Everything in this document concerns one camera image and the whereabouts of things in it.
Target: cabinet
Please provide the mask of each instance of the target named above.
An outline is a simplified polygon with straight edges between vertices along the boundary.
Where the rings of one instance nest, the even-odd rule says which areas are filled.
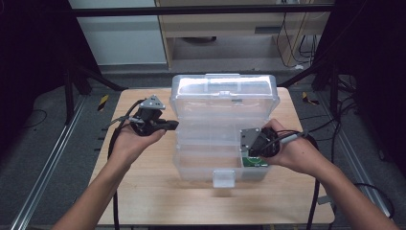
[[[301,4],[331,2],[333,0],[300,1]],[[275,5],[277,0],[155,0],[155,4],[157,7]],[[176,37],[227,35],[279,35],[276,43],[282,60],[291,65],[294,64],[292,53],[299,47],[302,36],[321,35],[328,16],[329,12],[161,15],[159,22],[169,67]]]

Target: person's right hand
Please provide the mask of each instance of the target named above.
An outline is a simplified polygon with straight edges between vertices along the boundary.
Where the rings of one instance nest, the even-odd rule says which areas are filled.
[[[272,119],[265,127],[272,127],[275,131],[286,130],[277,120]],[[305,173],[317,177],[319,170],[329,167],[331,163],[305,138],[298,138],[281,145],[281,150],[273,157],[264,158],[270,165],[287,167],[298,173]]]

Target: clear plastic box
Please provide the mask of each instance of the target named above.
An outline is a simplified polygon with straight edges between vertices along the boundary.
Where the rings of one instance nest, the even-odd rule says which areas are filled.
[[[173,162],[181,177],[212,180],[215,188],[262,180],[269,167],[241,154],[240,131],[262,127],[279,101],[269,75],[175,76],[170,105],[179,126]]]

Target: wooden table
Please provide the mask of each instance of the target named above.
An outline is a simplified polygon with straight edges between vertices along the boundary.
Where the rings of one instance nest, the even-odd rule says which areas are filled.
[[[167,106],[161,118],[176,120],[169,105],[169,88],[125,90],[113,119],[125,115],[138,100],[151,95]],[[295,107],[285,88],[278,88],[281,103],[272,112],[288,129],[301,130]],[[93,178],[106,163],[108,131]],[[237,182],[234,189],[214,189],[212,181],[190,182],[180,179],[172,163],[175,133],[168,131],[132,165],[119,194],[120,224],[195,225],[195,224],[279,224],[306,223],[314,189],[314,178],[272,166],[261,182]],[[326,192],[322,187],[320,196]],[[331,223],[329,204],[317,205],[314,223]],[[99,224],[113,224],[112,202]]]

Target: floor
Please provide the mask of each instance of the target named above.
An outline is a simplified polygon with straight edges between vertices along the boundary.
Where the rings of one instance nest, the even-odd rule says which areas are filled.
[[[171,77],[176,74],[224,72],[267,73],[275,75],[277,82],[280,83],[295,76],[302,67],[308,66],[308,63],[297,67],[284,66],[273,39],[269,36],[218,37],[214,42],[208,42],[202,38],[177,39],[175,45],[173,66],[170,69],[143,69],[121,74],[110,72],[105,76],[117,84],[133,88],[170,86]],[[308,60],[307,57],[300,57],[300,54],[297,54],[297,57]],[[355,84],[352,78],[343,78]],[[310,76],[289,88],[302,126],[308,129],[320,126],[329,119],[326,105],[328,93],[327,91],[313,92],[309,87],[311,81]],[[82,107],[78,107],[80,116],[68,134],[69,141],[60,145],[61,152],[57,164],[51,168],[50,177],[44,181],[47,186],[37,194],[34,209],[26,213],[27,229],[49,228],[66,212],[88,184],[103,142],[105,126],[111,120],[115,104],[120,97],[120,92],[114,92],[95,81],[91,81],[91,84],[93,91],[90,95],[81,96],[75,92],[75,102],[82,104]],[[317,101],[319,104],[304,102],[303,92],[308,94],[310,100]],[[18,140],[12,145],[11,158],[1,166],[0,229],[9,229],[14,219],[23,210],[42,169],[48,165],[48,157],[53,152],[54,145],[64,132],[63,94],[63,88],[57,88],[37,98],[35,110],[26,122],[26,128],[21,130]],[[98,111],[97,108],[104,95],[108,95],[108,101],[103,111]],[[348,96],[348,93],[342,92],[340,100],[343,101]],[[355,169],[350,163],[354,159],[351,154],[348,154],[348,145],[350,145],[350,150],[354,152],[355,158],[359,160],[371,182],[385,192],[394,203],[394,221],[406,229],[404,200],[406,179],[393,162],[384,162],[379,159],[378,149],[362,117],[357,114],[356,107],[343,115],[342,124],[340,136],[335,143],[335,163],[352,181],[359,181],[359,175],[357,175],[359,168]],[[316,140],[319,140],[321,152],[327,158],[331,157],[331,140],[327,137],[331,137],[333,130],[334,126],[327,126],[314,133]],[[304,228],[303,225],[277,225],[217,226],[215,229],[295,229],[295,227]],[[182,228],[151,226],[149,229]],[[186,227],[183,229],[214,228]],[[315,225],[314,229],[327,229],[327,226]],[[332,229],[349,229],[339,210]]]

